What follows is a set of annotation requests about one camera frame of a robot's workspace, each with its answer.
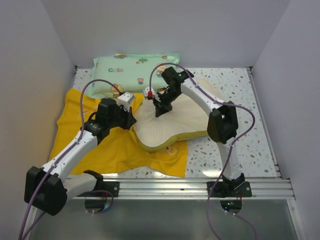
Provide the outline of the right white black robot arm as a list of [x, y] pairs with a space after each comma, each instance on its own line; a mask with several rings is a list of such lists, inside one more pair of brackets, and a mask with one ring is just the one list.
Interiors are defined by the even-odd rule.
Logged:
[[237, 197], [245, 183], [245, 176], [240, 170], [234, 146], [239, 128], [236, 106], [214, 97], [194, 80], [194, 75], [187, 69], [177, 72], [173, 67], [168, 67], [161, 76], [167, 84], [163, 92], [156, 92], [151, 86], [144, 91], [145, 97], [155, 106], [155, 116], [158, 118], [172, 111], [173, 101], [182, 94], [193, 100], [208, 116], [206, 131], [217, 144], [223, 164], [221, 174], [209, 189], [208, 195]]

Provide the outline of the yellow pillowcase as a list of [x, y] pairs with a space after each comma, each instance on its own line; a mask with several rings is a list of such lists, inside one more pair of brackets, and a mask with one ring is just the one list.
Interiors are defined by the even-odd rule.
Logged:
[[[93, 99], [74, 88], [64, 99], [64, 109], [57, 121], [57, 133], [50, 153], [53, 159], [76, 137], [81, 127], [80, 100], [83, 100], [84, 119], [97, 110], [99, 99]], [[164, 149], [148, 152], [138, 143], [133, 129], [120, 127], [110, 134], [73, 168], [72, 174], [92, 170], [100, 174], [121, 173], [140, 167], [150, 167], [164, 175], [184, 177], [188, 159], [188, 143], [178, 141]]]

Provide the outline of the cream yellow-edged pillow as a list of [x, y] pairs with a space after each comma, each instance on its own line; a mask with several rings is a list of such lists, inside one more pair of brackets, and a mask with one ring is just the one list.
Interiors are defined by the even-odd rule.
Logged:
[[145, 151], [160, 151], [178, 141], [208, 134], [208, 115], [190, 97], [181, 94], [172, 107], [172, 111], [156, 117], [153, 102], [144, 99], [133, 114], [133, 131]]

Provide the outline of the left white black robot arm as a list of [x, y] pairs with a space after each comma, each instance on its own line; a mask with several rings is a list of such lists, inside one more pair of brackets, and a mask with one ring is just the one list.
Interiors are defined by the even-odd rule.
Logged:
[[26, 173], [24, 201], [51, 216], [57, 215], [70, 199], [85, 193], [92, 196], [111, 195], [104, 185], [103, 176], [86, 170], [70, 176], [73, 168], [91, 150], [96, 148], [113, 128], [129, 130], [135, 123], [131, 103], [135, 97], [124, 93], [118, 98], [103, 98], [97, 111], [82, 125], [75, 138], [42, 167], [31, 167]]

